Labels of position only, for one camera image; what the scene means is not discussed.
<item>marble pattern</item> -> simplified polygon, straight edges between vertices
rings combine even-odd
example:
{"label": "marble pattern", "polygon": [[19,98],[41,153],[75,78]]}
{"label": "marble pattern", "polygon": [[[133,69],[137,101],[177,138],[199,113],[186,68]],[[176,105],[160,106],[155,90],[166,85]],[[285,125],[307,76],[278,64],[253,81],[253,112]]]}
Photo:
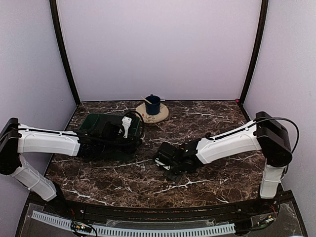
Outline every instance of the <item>marble pattern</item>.
{"label": "marble pattern", "polygon": [[[141,101],[85,102],[68,130],[77,129],[89,113],[123,114]],[[121,207],[194,207],[238,202],[258,196],[265,158],[261,152],[216,160],[184,175],[179,183],[167,181],[152,158],[163,141],[180,145],[207,132],[219,134],[245,123],[233,101],[165,101],[169,117],[147,124],[144,143],[129,162],[55,155],[47,177],[57,182],[65,197],[86,203]]]}

